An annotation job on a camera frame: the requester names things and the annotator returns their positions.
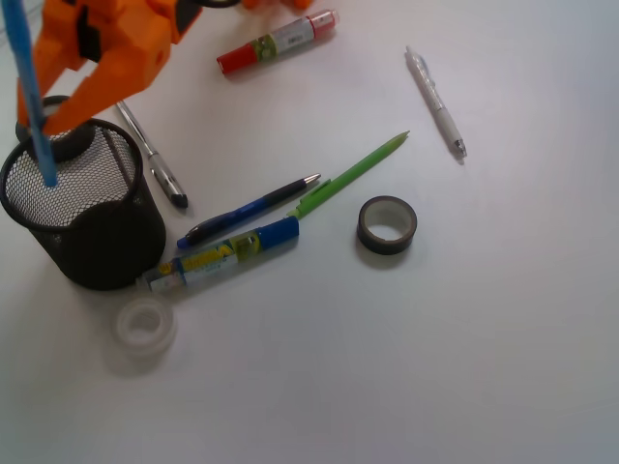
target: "pen grip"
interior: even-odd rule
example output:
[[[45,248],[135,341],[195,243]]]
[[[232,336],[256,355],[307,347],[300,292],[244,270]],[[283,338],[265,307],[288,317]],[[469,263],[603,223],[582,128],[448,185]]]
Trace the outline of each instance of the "pen grip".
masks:
[[[452,118],[452,115],[449,114],[449,110],[447,108],[442,108],[436,113],[436,121],[443,131],[443,135],[449,142],[454,143],[462,139],[460,132],[457,130],[454,118]]]
[[[304,190],[308,185],[306,181],[303,179],[293,182],[292,184],[288,184],[282,188],[278,188],[275,191],[272,191],[268,195],[264,195],[262,199],[266,202],[268,206],[274,206],[280,203],[281,201],[290,198],[295,193],[298,193]]]

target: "pen tip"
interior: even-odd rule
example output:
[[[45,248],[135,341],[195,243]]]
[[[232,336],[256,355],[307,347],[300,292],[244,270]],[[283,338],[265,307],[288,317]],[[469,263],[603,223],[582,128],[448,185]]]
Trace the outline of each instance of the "pen tip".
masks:
[[[190,206],[190,201],[187,199],[187,196],[180,193],[173,194],[170,197],[170,201],[175,207],[181,208],[183,210]]]
[[[187,249],[190,247],[189,242],[187,241],[187,237],[181,237],[180,239],[178,239],[178,241],[176,242],[176,246],[180,249]]]

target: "red glue stick cap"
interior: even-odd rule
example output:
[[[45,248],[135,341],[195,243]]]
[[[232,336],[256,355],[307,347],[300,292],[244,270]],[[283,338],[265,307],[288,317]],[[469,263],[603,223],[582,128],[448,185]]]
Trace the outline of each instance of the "red glue stick cap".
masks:
[[[257,63],[258,58],[255,56],[251,44],[246,43],[242,47],[220,56],[217,62],[220,64],[221,72],[228,74]]]

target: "blue ballpoint pen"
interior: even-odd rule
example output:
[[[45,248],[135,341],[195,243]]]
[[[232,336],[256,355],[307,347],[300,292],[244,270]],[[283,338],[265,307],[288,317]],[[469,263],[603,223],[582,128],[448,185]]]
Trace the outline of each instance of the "blue ballpoint pen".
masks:
[[[178,242],[176,242],[176,246],[180,249],[185,249],[198,245],[199,243],[223,232],[225,229],[232,227],[247,218],[251,218],[252,216],[263,212],[267,208],[277,205],[286,198],[290,198],[292,195],[302,191],[310,183],[318,180],[319,178],[320,174],[314,174],[306,177],[305,179],[300,179],[292,184],[278,188],[268,195],[252,201],[249,205],[245,205],[238,210],[207,219],[196,225],[187,233],[185,237],[179,239]]]
[[[57,182],[56,164],[49,139],[42,132],[44,125],[43,103],[32,60],[32,44],[26,13],[23,10],[21,0],[2,0],[2,11],[5,17],[7,37],[15,55],[21,90],[28,110],[32,142],[39,162],[39,170],[43,175],[45,185],[55,187]]]

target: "green pencil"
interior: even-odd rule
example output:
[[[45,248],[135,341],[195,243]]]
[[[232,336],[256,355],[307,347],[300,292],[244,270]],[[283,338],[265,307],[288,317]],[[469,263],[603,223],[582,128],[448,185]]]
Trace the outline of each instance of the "green pencil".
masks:
[[[410,130],[403,132],[400,135],[396,135],[383,146],[377,148],[357,164],[352,166],[341,176],[337,177],[334,181],[329,179],[314,191],[308,193],[306,196],[301,198],[299,201],[299,206],[289,212],[288,215],[301,219],[311,213],[352,181],[372,169],[376,164],[397,150],[399,146],[404,143],[404,140],[408,137],[409,132]]]

